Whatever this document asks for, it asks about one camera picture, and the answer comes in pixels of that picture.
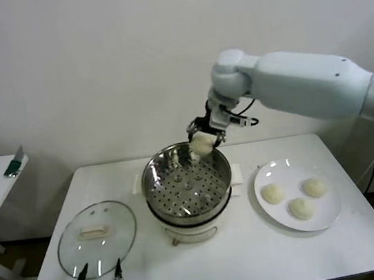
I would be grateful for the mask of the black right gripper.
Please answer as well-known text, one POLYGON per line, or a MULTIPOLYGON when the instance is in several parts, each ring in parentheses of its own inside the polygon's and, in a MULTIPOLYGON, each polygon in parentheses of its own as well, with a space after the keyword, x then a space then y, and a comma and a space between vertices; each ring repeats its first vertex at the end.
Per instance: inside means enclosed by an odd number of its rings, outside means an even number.
MULTIPOLYGON (((227 108, 230 104, 229 98, 211 99, 206 102, 206 111, 209 116, 209 126, 216 130, 219 130, 215 134, 214 148, 219 147, 226 141, 226 129, 230 125, 231 114, 227 108)), ((199 132, 205 133, 208 125, 205 117, 196 117, 191 121, 186 129, 188 134, 188 141, 193 140, 193 136, 199 132)))

